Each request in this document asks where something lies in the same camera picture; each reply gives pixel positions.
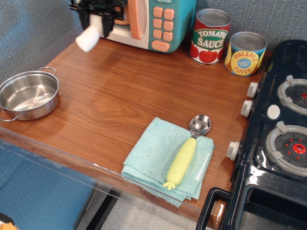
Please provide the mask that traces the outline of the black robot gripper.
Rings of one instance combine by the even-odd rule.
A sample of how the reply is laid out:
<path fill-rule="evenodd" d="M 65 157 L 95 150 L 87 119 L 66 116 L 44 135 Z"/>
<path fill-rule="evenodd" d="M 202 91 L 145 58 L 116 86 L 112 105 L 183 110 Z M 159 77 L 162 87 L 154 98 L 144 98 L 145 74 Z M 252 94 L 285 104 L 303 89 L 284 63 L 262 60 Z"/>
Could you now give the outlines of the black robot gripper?
<path fill-rule="evenodd" d="M 70 9 L 78 12 L 83 30 L 90 25 L 90 14 L 102 16 L 103 38 L 113 31 L 115 18 L 125 18 L 124 0 L 71 0 Z"/>

